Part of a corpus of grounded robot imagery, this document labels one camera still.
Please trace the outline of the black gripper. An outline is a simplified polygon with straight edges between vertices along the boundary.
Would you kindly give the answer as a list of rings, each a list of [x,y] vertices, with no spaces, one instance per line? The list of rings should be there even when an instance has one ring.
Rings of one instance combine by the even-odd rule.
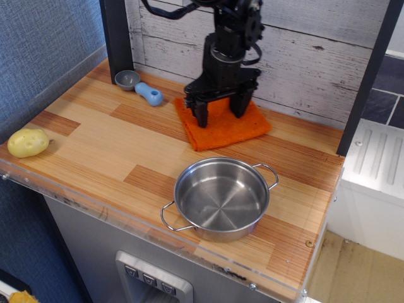
[[[208,103],[222,98],[230,99],[230,109],[236,118],[241,118],[257,89],[261,71],[244,63],[246,51],[236,47],[235,57],[220,52],[216,35],[205,38],[203,71],[201,76],[188,84],[185,105],[192,110],[198,126],[207,127]]]

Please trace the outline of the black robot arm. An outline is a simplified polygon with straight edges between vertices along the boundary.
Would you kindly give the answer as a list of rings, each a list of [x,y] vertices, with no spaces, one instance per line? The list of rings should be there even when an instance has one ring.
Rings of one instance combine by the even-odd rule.
[[[148,1],[143,4],[149,13],[168,20],[178,20],[199,7],[214,9],[215,31],[205,38],[203,71],[185,87],[185,105],[201,128],[208,123],[208,104],[223,98],[229,98],[234,116],[242,117],[261,74],[254,68],[259,58],[247,60],[245,56],[251,49],[262,56],[257,45],[264,30],[262,1],[191,1],[171,12],[152,7]]]

